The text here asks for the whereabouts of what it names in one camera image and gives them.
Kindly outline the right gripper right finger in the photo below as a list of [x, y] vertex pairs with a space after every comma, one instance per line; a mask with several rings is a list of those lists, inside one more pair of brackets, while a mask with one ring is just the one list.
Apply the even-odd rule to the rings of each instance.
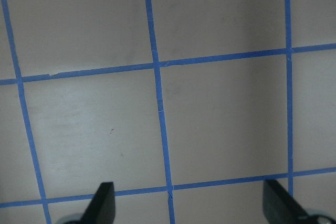
[[263, 214], [270, 224], [310, 223], [308, 213], [273, 179], [263, 182]]

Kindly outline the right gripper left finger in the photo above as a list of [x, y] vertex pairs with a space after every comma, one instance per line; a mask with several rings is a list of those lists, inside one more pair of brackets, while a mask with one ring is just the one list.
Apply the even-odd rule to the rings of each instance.
[[116, 216], [115, 203], [113, 182], [101, 183], [82, 215], [80, 223], [113, 223]]

